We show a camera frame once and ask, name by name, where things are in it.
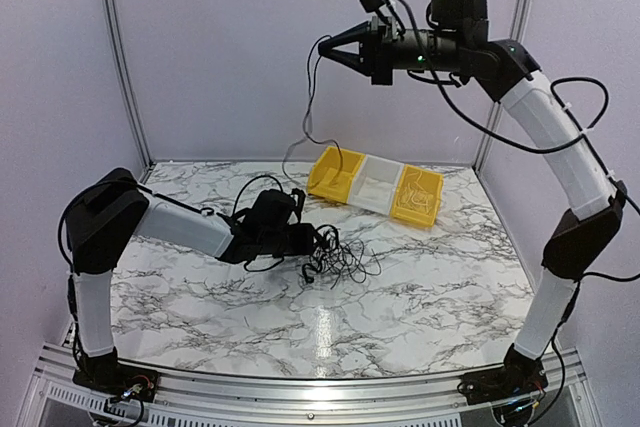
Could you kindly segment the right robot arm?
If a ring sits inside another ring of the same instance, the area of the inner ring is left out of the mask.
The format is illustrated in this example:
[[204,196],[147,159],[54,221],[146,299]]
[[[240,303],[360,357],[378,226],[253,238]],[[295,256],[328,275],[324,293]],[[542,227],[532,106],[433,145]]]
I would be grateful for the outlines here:
[[569,204],[544,247],[542,280],[523,327],[495,375],[496,387],[515,395],[533,380],[578,283],[619,232],[626,189],[605,170],[585,130],[526,48],[515,40],[489,39],[487,0],[430,0],[426,29],[418,28],[413,14],[407,24],[395,10],[382,14],[393,1],[399,0],[360,0],[372,19],[320,42],[319,55],[374,85],[392,84],[396,70],[428,72],[440,90],[446,83],[439,73],[451,74],[453,83],[475,80],[533,144],[494,133],[459,107],[454,113],[500,143],[544,157]]

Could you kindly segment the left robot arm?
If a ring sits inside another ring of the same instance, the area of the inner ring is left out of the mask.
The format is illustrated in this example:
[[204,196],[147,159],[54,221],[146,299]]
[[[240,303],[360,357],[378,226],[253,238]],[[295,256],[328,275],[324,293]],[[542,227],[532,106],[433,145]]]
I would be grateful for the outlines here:
[[106,392],[125,385],[111,331],[112,273],[134,236],[247,266],[260,256],[277,262],[313,253],[316,230],[302,220],[305,195],[295,189],[260,192],[249,208],[209,213],[135,181],[124,168],[109,172],[65,207],[58,246],[67,262],[68,305],[77,366]]

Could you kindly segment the left yellow bin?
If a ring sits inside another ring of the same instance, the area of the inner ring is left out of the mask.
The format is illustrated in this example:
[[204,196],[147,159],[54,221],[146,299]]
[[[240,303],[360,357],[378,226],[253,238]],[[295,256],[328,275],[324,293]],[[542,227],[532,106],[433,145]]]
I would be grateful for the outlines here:
[[307,180],[307,193],[346,204],[351,187],[365,155],[329,146],[313,165]]

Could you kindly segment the yellow bin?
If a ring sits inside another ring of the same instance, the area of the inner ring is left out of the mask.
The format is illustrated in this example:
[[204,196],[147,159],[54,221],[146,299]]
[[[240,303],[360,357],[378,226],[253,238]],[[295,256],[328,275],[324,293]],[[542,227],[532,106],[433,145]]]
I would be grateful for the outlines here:
[[435,225],[441,203],[444,176],[406,164],[401,174],[390,217],[413,226]]
[[351,187],[365,155],[329,146],[313,165],[307,180],[307,193],[346,204]]

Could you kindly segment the white translucent bin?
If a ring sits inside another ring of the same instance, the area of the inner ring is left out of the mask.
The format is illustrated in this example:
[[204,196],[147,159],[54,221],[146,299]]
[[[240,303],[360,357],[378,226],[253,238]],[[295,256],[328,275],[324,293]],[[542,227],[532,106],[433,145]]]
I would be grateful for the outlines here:
[[347,204],[389,216],[404,164],[366,155],[352,182]]

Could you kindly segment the right yellow bin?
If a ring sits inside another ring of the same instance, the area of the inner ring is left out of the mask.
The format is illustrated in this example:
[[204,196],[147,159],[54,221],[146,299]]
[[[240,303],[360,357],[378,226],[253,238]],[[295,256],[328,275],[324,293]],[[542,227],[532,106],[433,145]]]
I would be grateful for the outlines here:
[[444,176],[406,164],[401,174],[390,217],[413,226],[435,225],[441,203]]

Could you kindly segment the right aluminium corner post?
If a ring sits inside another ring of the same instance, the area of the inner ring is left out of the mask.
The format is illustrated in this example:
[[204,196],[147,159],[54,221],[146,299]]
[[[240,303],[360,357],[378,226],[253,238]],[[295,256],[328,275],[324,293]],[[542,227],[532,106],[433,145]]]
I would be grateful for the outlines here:
[[[531,4],[532,0],[516,0],[515,11],[512,16],[509,31],[509,38],[513,43],[521,43],[524,39]],[[486,126],[487,131],[482,136],[479,150],[473,164],[473,170],[478,177],[482,176],[494,142],[505,143],[507,146],[511,147],[517,147],[519,145],[518,142],[509,140],[507,137],[498,134],[504,108],[509,109],[512,106],[515,100],[517,87],[519,87],[519,84],[513,84],[512,89],[509,92],[506,92],[500,101],[490,109],[488,123]]]

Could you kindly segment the aluminium corner post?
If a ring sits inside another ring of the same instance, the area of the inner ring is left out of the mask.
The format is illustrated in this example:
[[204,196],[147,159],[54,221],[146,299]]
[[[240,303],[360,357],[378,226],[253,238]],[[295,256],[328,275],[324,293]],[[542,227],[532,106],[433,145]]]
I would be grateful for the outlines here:
[[[532,0],[516,0],[515,11],[512,16],[509,31],[509,38],[513,43],[521,43],[524,39],[531,4]],[[509,140],[507,137],[498,134],[504,108],[509,109],[512,106],[515,100],[517,87],[519,87],[519,84],[513,84],[512,89],[509,92],[506,92],[500,101],[490,109],[488,123],[486,126],[487,131],[482,136],[479,150],[473,164],[473,170],[478,177],[482,176],[494,142],[505,143],[507,146],[511,147],[517,147],[519,145],[518,142]]]
[[119,21],[117,0],[102,0],[107,33],[114,58],[116,78],[121,91],[124,108],[130,124],[134,144],[138,151],[141,163],[145,169],[153,165],[153,158],[144,132],[142,117],[138,108],[133,81],[129,72],[127,56],[125,52],[122,30]]

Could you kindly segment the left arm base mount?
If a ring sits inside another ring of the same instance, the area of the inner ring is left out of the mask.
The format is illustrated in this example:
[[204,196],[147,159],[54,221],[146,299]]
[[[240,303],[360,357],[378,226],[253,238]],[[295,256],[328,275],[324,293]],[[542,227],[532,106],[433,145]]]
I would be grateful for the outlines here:
[[156,394],[159,373],[156,370],[122,364],[116,348],[105,355],[90,357],[81,353],[76,358],[73,382],[94,391],[125,399],[125,392],[134,387],[134,394],[143,402],[151,402]]

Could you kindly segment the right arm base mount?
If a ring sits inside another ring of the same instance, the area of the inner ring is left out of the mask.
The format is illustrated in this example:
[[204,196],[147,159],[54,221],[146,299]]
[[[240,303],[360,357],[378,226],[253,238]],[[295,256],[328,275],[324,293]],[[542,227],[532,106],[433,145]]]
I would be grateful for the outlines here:
[[469,405],[476,405],[542,391],[547,386],[541,358],[526,357],[511,345],[499,367],[463,374],[457,391]]

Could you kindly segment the left aluminium corner post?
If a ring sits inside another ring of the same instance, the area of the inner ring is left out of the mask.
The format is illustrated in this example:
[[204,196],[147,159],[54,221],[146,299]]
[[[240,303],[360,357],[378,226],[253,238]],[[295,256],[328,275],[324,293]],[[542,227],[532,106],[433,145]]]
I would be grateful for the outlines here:
[[133,81],[129,72],[127,56],[125,52],[122,30],[119,21],[117,0],[102,0],[107,33],[114,58],[116,78],[121,91],[124,108],[130,124],[134,144],[138,151],[141,163],[145,169],[153,165],[153,158],[144,132],[142,117],[138,108]]

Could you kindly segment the aluminium front rail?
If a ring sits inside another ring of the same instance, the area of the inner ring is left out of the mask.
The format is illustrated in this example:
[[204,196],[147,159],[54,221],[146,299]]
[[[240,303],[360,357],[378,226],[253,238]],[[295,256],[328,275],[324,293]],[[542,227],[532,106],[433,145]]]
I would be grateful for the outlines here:
[[129,362],[151,372],[149,399],[115,403],[73,381],[68,348],[45,345],[20,426],[599,426],[576,351],[545,356],[543,384],[476,402],[470,371],[368,379],[278,379]]

